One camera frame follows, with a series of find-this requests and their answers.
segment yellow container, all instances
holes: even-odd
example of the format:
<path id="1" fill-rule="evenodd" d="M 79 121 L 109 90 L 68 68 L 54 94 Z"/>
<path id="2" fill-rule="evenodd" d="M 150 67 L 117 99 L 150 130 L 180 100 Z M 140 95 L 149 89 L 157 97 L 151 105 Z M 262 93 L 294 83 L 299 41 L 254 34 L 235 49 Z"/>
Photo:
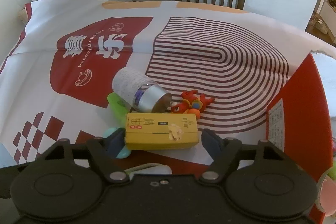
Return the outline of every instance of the yellow container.
<path id="1" fill-rule="evenodd" d="M 125 143 L 128 149 L 179 149 L 198 142 L 195 114 L 127 114 Z"/>

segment orange stripe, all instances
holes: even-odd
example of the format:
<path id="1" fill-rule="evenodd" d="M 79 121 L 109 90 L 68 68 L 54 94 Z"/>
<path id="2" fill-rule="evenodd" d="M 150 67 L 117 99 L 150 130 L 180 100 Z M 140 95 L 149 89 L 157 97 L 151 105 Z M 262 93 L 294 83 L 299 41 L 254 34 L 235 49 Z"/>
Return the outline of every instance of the orange stripe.
<path id="1" fill-rule="evenodd" d="M 157 8 L 160 5 L 161 1 L 107 1 L 102 4 L 105 9 Z"/>
<path id="2" fill-rule="evenodd" d="M 178 2 L 176 4 L 176 8 L 197 8 L 201 10 L 211 10 L 211 11 L 236 13 L 236 14 L 248 13 L 247 11 L 234 9 L 230 7 L 223 7 L 223 6 L 207 4 L 207 3 L 194 3 L 194 2 Z"/>

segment black circular disc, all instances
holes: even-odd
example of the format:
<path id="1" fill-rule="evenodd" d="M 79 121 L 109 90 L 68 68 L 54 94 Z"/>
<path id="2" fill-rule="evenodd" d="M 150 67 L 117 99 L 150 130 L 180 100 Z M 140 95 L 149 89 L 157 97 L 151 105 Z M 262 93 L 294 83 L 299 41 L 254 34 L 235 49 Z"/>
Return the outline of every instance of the black circular disc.
<path id="1" fill-rule="evenodd" d="M 245 212 L 268 219 L 302 215 L 317 196 L 316 183 L 309 175 L 280 160 L 234 171 L 225 191 Z"/>
<path id="2" fill-rule="evenodd" d="M 52 219 L 84 212 L 99 199 L 102 188 L 92 170 L 64 160 L 46 160 L 18 175 L 10 193 L 19 210 Z"/>

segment white chinese character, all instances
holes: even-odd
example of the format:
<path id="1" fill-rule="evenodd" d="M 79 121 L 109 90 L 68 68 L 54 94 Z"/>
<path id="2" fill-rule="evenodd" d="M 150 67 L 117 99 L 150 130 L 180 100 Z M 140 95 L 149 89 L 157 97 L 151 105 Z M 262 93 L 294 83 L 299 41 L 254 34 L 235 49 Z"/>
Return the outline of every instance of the white chinese character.
<path id="1" fill-rule="evenodd" d="M 80 35 L 79 37 L 68 37 L 64 44 L 64 48 L 66 49 L 63 58 L 68 55 L 74 57 L 75 55 L 80 54 L 83 51 L 82 42 L 86 38 L 86 36 Z"/>
<path id="2" fill-rule="evenodd" d="M 102 54 L 104 58 L 119 58 L 120 52 L 124 48 L 124 42 L 122 40 L 117 40 L 117 38 L 124 38 L 127 34 L 123 33 L 120 35 L 112 34 L 109 38 L 104 41 L 104 36 L 98 38 L 99 50 L 96 54 Z"/>

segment toy figurine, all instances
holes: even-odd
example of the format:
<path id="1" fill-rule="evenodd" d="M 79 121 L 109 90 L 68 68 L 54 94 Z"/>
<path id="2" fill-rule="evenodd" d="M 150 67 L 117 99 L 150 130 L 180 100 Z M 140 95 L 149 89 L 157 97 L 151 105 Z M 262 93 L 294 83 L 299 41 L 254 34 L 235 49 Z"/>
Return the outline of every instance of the toy figurine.
<path id="1" fill-rule="evenodd" d="M 195 95 L 198 90 L 184 91 L 182 92 L 182 102 L 171 106 L 172 113 L 193 113 L 196 118 L 199 119 L 201 112 L 205 108 L 215 101 L 215 98 L 205 98 L 205 94 L 202 93 L 199 98 Z"/>

